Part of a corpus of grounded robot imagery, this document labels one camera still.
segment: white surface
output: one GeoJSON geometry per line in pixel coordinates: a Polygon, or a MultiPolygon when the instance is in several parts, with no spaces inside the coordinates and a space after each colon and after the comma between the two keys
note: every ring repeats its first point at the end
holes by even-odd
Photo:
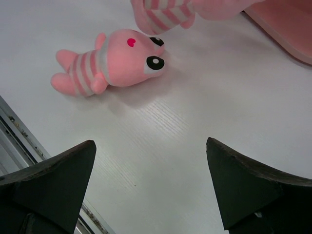
{"type": "Polygon", "coordinates": [[[312,178],[312,69],[242,16],[162,35],[163,77],[87,100],[52,89],[55,52],[136,29],[129,1],[2,1],[0,24],[0,94],[51,155],[95,140],[86,196],[118,234],[224,233],[208,137],[312,178]]]}

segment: red heart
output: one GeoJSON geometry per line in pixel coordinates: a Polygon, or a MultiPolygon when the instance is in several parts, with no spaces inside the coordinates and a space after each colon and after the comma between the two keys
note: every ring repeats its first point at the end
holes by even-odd
{"type": "Polygon", "coordinates": [[[129,38],[127,40],[127,43],[129,46],[134,47],[136,40],[134,40],[133,38],[129,38]]]}

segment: plush toy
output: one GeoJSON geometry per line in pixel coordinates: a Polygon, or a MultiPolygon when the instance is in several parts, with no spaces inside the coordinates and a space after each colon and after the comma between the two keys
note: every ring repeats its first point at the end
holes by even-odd
{"type": "Polygon", "coordinates": [[[159,57],[163,51],[161,39],[134,30],[118,30],[109,37],[101,33],[95,50],[57,52],[56,59],[66,73],[53,75],[51,84],[63,94],[85,97],[102,94],[108,85],[134,85],[163,74],[165,61],[159,57]]]}
{"type": "Polygon", "coordinates": [[[131,0],[136,24],[148,35],[164,33],[177,25],[187,29],[196,13],[206,20],[227,20],[264,0],[131,0]]]}

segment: stuffed animal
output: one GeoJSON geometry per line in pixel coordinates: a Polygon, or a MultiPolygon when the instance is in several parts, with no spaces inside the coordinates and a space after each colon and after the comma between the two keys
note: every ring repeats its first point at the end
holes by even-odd
{"type": "Polygon", "coordinates": [[[118,30],[108,37],[101,33],[95,50],[57,52],[56,59],[66,73],[53,75],[51,84],[63,94],[84,97],[102,94],[108,85],[134,85],[163,74],[165,61],[159,57],[163,51],[161,39],[134,30],[118,30]]]}
{"type": "Polygon", "coordinates": [[[206,20],[228,20],[264,0],[131,0],[136,24],[148,35],[162,34],[177,25],[187,29],[196,13],[206,20]]]}

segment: toy eye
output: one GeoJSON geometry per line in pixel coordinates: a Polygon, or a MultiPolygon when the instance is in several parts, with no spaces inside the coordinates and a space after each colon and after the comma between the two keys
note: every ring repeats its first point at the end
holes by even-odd
{"type": "Polygon", "coordinates": [[[165,60],[157,56],[150,56],[146,59],[146,64],[150,69],[159,71],[165,66],[165,60]]]}
{"type": "Polygon", "coordinates": [[[152,42],[154,42],[154,43],[155,43],[156,45],[158,45],[158,46],[164,45],[163,40],[160,39],[160,38],[150,38],[150,39],[152,40],[152,42]]]}

